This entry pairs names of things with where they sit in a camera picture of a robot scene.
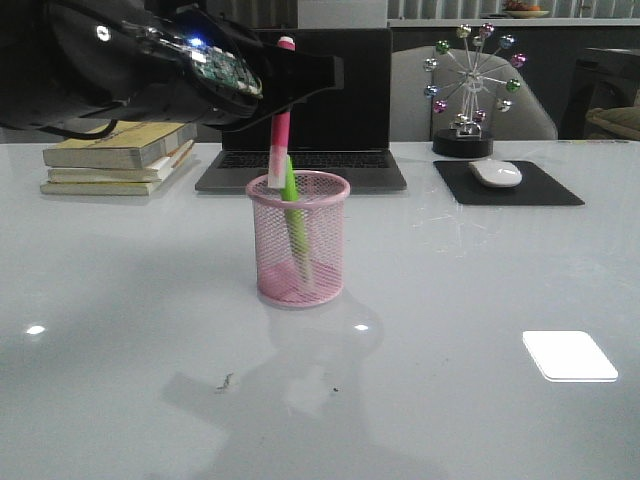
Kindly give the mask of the black gripper with board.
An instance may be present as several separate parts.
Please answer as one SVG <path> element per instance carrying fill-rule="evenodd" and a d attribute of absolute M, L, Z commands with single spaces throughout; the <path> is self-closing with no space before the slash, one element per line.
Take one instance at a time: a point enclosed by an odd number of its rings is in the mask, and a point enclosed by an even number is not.
<path fill-rule="evenodd" d="M 99 117 L 182 121 L 243 130 L 311 96 L 344 87 L 344 62 L 262 45 L 249 29 L 201 4 L 97 4 L 113 35 L 120 79 Z"/>

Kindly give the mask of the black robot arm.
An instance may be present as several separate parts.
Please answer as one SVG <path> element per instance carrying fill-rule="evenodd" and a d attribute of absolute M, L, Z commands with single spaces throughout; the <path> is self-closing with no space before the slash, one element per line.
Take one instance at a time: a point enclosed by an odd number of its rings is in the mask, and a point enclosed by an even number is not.
<path fill-rule="evenodd" d="M 237 131 L 344 84 L 335 56 L 287 50 L 203 1 L 5 1 L 1 124 L 74 119 Z"/>

